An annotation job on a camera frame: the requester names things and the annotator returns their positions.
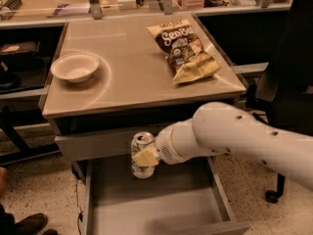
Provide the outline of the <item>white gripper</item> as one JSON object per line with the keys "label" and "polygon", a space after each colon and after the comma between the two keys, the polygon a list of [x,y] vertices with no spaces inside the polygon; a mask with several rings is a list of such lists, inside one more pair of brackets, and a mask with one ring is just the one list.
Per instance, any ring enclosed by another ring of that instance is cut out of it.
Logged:
{"label": "white gripper", "polygon": [[155,166],[162,159],[169,165],[180,164],[182,157],[177,153],[172,142],[173,127],[167,126],[156,137],[156,148],[154,146],[146,147],[136,153],[132,160],[137,166]]}

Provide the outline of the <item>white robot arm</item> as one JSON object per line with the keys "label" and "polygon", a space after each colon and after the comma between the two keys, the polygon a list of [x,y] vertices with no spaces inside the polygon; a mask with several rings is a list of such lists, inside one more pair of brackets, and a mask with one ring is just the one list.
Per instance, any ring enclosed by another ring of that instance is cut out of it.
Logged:
{"label": "white robot arm", "polygon": [[169,165],[220,154],[252,157],[313,190],[313,137],[274,128],[221,102],[199,107],[184,121],[168,125],[132,156],[138,166]]}

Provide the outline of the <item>person hand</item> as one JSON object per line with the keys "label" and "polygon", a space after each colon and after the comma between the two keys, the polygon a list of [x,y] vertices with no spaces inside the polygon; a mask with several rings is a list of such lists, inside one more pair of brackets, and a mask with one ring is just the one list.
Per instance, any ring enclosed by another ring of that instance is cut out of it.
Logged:
{"label": "person hand", "polygon": [[0,167],[0,198],[6,192],[8,186],[8,170],[5,167]]}

